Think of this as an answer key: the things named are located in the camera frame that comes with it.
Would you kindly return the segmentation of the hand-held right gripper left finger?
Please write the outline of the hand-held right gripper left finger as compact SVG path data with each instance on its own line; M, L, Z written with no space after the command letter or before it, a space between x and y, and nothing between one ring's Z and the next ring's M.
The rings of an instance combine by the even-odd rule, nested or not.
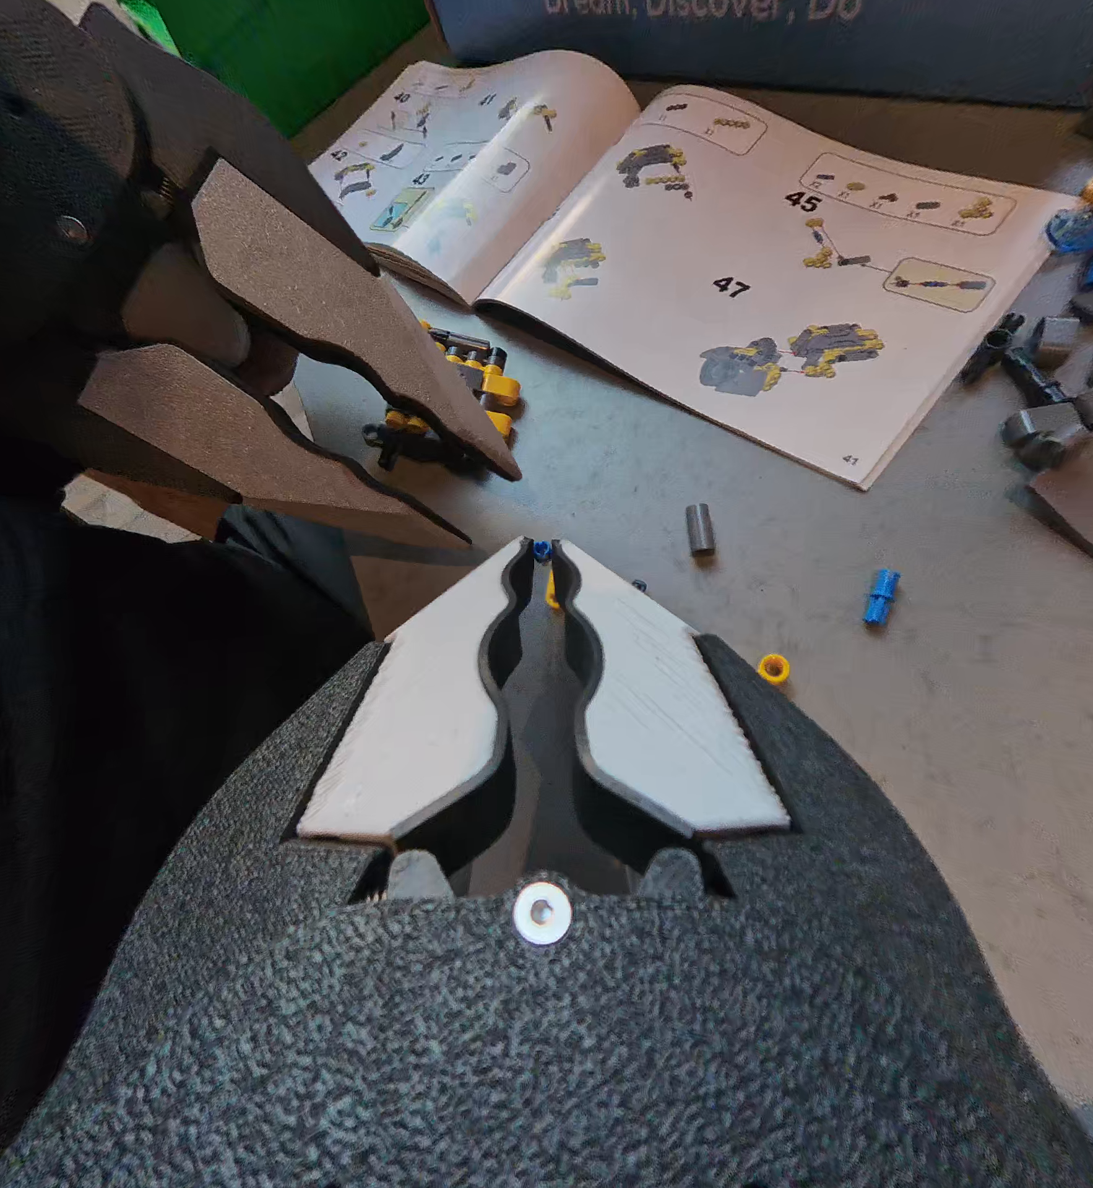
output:
M297 838L425 850L454 873L503 833L515 776L502 687L527 601L529 538L515 537L390 631Z

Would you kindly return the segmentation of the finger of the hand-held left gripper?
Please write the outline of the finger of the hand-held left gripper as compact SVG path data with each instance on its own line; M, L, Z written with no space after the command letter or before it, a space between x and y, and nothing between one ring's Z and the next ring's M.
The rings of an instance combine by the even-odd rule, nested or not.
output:
M301 353L369 380L388 405L419 416L492 473L521 478L457 367L385 275L221 157L199 186L191 214L204 266L235 306Z
M246 504L401 545L471 538L359 464L316 448L284 418L182 348L104 351L78 405Z

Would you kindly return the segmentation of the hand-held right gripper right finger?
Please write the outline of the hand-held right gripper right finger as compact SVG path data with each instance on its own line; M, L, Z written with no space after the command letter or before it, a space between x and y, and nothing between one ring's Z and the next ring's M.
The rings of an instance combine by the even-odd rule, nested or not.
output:
M787 834L790 813L702 658L699 634L574 542L552 542L564 650L580 683L579 823L638 874L657 852Z

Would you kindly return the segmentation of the yellow grey toy brick assembly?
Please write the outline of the yellow grey toy brick assembly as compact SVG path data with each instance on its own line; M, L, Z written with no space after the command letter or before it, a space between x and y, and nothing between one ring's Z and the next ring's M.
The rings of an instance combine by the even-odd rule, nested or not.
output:
M510 444L513 414L522 397L520 382L506 371L506 350L486 338L438 328L428 321L420 321L420 326L447 362L457 368L505 444ZM423 416L399 407L386 407L381 421L364 425L361 438L376 451L376 463L386 472L394 469L399 458L442 465L454 473L471 473L479 467L478 462L452 446Z

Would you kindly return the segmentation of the green plastic bin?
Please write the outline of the green plastic bin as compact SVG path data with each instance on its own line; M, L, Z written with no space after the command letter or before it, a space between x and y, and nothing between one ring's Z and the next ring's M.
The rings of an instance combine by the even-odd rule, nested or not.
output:
M287 137L429 21L423 1L153 1L182 56Z

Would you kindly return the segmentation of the open instruction booklet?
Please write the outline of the open instruction booklet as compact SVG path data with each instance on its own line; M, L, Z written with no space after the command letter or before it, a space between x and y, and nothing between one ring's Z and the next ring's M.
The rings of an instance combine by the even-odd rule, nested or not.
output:
M411 64L309 171L390 270L860 489L1075 201L693 83L641 107L578 51Z

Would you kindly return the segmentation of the black toy axle connector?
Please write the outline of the black toy axle connector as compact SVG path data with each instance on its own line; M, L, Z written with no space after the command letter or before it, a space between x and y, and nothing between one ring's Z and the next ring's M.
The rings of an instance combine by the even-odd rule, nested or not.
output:
M964 387L969 386L982 379L988 370L998 366L1006 351L1015 345L1016 334L1023 322L1023 314L1007 312L973 350L958 372L957 382Z

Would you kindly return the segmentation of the dark blue cardboard box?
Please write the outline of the dark blue cardboard box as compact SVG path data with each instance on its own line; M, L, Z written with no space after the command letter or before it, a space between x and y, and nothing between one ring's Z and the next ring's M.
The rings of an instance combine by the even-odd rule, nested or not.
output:
M432 1L469 65L580 51L639 79L1085 107L1093 1Z

